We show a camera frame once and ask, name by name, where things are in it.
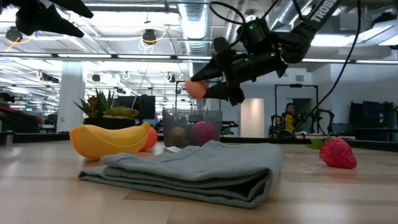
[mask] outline yellow toy banana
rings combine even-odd
[[[135,154],[144,147],[150,124],[119,130],[108,130],[93,125],[79,125],[70,130],[70,141],[81,156],[98,160],[106,155],[125,152]]]

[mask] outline toy strawberry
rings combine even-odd
[[[310,149],[320,149],[319,158],[328,166],[344,169],[354,169],[357,165],[353,150],[341,138],[311,139]]]

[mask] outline clear plastic container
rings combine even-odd
[[[202,146],[220,140],[222,111],[163,110],[165,146]]]

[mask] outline gray towel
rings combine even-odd
[[[282,151],[272,144],[232,146],[210,141],[177,153],[142,158],[104,156],[105,166],[84,170],[81,180],[252,208],[263,202],[279,175]]]

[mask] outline computer monitor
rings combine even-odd
[[[118,105],[131,108],[131,105],[134,102],[134,98],[135,96],[119,96]],[[154,96],[148,96],[148,95],[138,96],[133,106],[133,109],[138,110],[139,112],[138,118],[155,119],[155,114],[156,114],[155,102],[156,99]]]

